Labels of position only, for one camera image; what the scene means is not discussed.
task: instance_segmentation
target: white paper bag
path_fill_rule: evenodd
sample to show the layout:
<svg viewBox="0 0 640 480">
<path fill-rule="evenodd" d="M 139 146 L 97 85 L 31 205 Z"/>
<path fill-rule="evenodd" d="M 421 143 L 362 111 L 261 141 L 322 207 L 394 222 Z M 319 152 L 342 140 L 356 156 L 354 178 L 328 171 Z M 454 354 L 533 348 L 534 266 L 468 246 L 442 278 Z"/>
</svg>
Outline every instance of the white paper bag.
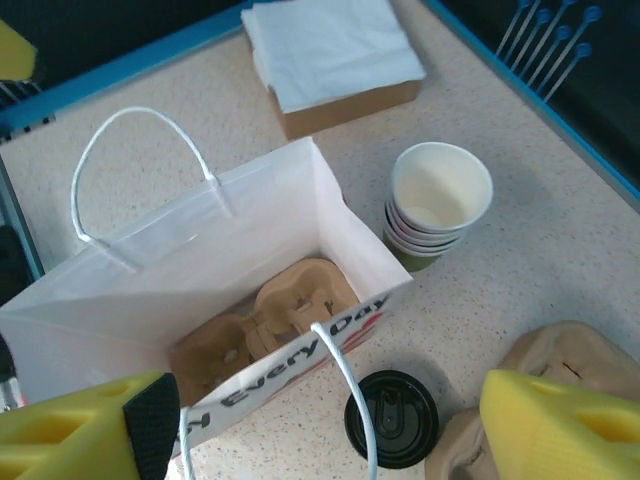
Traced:
<svg viewBox="0 0 640 480">
<path fill-rule="evenodd" d="M 79 174 L 99 134 L 130 112 L 170 123 L 192 147 L 206 181 L 97 240 L 78 217 Z M 361 302 L 323 324 L 343 349 L 362 341 L 411 280 L 344 204 L 310 138 L 216 178 L 177 125 L 131 107 L 96 132 L 72 190 L 74 226 L 89 248 L 0 309 L 0 332 L 29 403 L 145 370 L 168 371 L 168 347 L 305 257 L 334 262 Z M 308 333 L 230 378 L 191 410 L 191 445 L 219 434 L 326 357 L 326 347 Z"/>
</svg>

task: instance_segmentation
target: speckled countertop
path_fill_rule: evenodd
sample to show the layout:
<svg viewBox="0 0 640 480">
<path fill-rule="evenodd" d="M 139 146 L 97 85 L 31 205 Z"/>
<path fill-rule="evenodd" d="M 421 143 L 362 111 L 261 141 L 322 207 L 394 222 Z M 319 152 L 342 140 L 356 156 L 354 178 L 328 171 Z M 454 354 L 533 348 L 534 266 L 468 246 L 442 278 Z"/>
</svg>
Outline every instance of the speckled countertop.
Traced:
<svg viewBox="0 0 640 480">
<path fill-rule="evenodd" d="M 637 213 L 418 0 L 396 6 L 429 73 L 419 98 L 314 136 L 350 207 L 380 232 L 394 159 L 428 140 L 475 153 L 496 196 L 466 244 L 417 274 L 395 315 L 349 355 L 356 373 L 407 371 L 447 418 L 475 404 L 484 373 L 540 325 L 579 319 L 637 356 Z M 131 104 L 176 119 L 218 172 L 286 142 L 240 36 L 63 112 L 0 148 L 45 268 L 82 248 L 69 218 L 73 168 L 100 122 Z M 123 119 L 91 160 L 80 205 L 96 235 L 201 181 L 186 147 L 153 118 Z M 343 429 L 347 397 L 337 367 L 325 367 L 194 449 L 199 478 L 364 478 L 366 463 Z M 380 478 L 424 472 L 418 465 Z"/>
</svg>

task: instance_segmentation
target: coffee cup lid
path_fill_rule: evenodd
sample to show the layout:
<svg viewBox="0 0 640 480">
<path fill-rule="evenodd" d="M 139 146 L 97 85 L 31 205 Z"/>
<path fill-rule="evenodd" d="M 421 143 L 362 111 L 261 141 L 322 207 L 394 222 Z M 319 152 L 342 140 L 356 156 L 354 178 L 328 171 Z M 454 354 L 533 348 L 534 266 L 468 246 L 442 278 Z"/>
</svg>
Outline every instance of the coffee cup lid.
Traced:
<svg viewBox="0 0 640 480">
<path fill-rule="evenodd" d="M 431 394 L 411 375 L 383 370 L 360 382 L 376 432 L 378 465 L 407 468 L 423 460 L 438 439 L 438 411 Z M 362 419 L 353 395 L 344 411 L 344 424 L 353 448 L 367 457 Z"/>
</svg>

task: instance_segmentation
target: blue frame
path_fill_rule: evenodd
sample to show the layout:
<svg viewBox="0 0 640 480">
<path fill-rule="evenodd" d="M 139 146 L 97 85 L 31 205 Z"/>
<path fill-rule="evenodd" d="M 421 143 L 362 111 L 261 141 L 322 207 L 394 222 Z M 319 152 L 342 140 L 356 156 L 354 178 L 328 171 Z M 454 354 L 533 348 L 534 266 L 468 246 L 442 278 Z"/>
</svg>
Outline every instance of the blue frame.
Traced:
<svg viewBox="0 0 640 480">
<path fill-rule="evenodd" d="M 264 1 L 246 0 L 6 108 L 0 111 L 0 127 L 14 132 L 40 123 L 43 118 L 106 88 L 159 67 L 209 42 L 221 40 L 240 29 L 240 12 L 243 9 Z"/>
<path fill-rule="evenodd" d="M 495 72 L 512 82 L 518 89 L 518 93 L 533 105 L 536 109 L 539 109 L 544 115 L 546 115 L 557 127 L 565 133 L 568 139 L 574 142 L 578 147 L 592 157 L 595 162 L 606 172 L 611 178 L 618 183 L 618 185 L 631 197 L 632 206 L 636 207 L 640 202 L 640 191 L 634 187 L 629 180 L 627 180 L 613 165 L 611 165 L 591 144 L 589 144 L 578 132 L 576 132 L 571 125 L 565 122 L 555 110 L 549 105 L 544 103 L 540 97 L 538 97 L 527 85 L 518 78 L 504 63 L 496 57 L 496 55 L 487 48 L 458 18 L 453 15 L 444 5 L 438 0 L 422 0 L 428 7 L 434 12 L 440 19 L 455 32 L 464 42 L 466 42 L 471 48 L 478 54 L 478 56 L 487 63 Z"/>
</svg>

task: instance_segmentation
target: paper cup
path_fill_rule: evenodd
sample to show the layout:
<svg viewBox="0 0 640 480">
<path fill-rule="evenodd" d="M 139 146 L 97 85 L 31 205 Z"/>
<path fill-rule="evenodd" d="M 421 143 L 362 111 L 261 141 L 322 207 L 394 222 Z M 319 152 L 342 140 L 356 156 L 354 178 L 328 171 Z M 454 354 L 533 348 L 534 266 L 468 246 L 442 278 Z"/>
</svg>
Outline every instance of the paper cup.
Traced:
<svg viewBox="0 0 640 480">
<path fill-rule="evenodd" d="M 408 252 L 402 247 L 396 245 L 395 242 L 387 235 L 386 230 L 382 232 L 382 241 L 408 272 L 417 272 L 427 268 L 440 258 L 441 255 L 421 255 L 418 253 Z"/>
<path fill-rule="evenodd" d="M 489 208 L 489 171 L 463 148 L 440 142 L 414 145 L 393 167 L 393 199 L 400 217 L 425 233 L 452 233 L 476 221 Z"/>
<path fill-rule="evenodd" d="M 463 234 L 463 231 L 454 232 L 451 234 L 428 234 L 419 232 L 409 227 L 404 220 L 399 216 L 396 211 L 396 207 L 393 205 L 393 200 L 387 201 L 385 204 L 385 214 L 389 217 L 387 220 L 393 230 L 403 240 L 413 243 L 414 245 L 421 247 L 438 247 L 445 246 L 450 243 L 457 242 Z"/>
</svg>

